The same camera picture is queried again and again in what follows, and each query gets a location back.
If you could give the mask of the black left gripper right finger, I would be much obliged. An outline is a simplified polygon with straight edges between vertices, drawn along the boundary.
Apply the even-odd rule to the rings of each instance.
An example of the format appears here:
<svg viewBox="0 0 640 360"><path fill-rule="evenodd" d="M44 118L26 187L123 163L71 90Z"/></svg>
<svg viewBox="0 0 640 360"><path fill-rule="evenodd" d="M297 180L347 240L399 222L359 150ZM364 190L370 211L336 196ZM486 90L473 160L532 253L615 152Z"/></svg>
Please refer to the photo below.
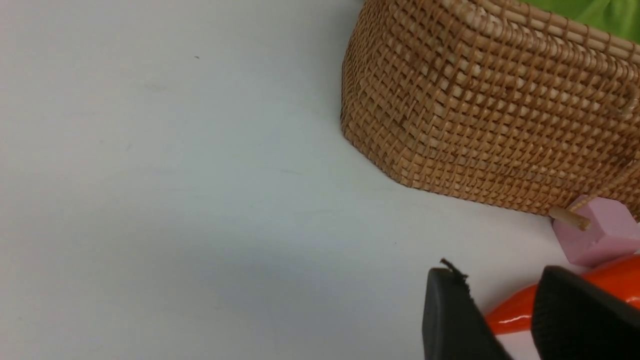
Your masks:
<svg viewBox="0 0 640 360"><path fill-rule="evenodd" d="M559 266L542 271L531 335L542 360L640 357L639 310Z"/></svg>

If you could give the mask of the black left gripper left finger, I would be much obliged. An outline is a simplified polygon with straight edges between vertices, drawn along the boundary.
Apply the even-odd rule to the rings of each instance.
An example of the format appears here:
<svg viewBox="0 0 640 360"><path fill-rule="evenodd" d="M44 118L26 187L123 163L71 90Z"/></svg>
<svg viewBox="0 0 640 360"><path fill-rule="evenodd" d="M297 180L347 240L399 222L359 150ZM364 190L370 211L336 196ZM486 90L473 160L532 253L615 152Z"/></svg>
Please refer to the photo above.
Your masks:
<svg viewBox="0 0 640 360"><path fill-rule="evenodd" d="M467 275L452 262L429 270L422 317L426 360L510 360L471 296Z"/></svg>

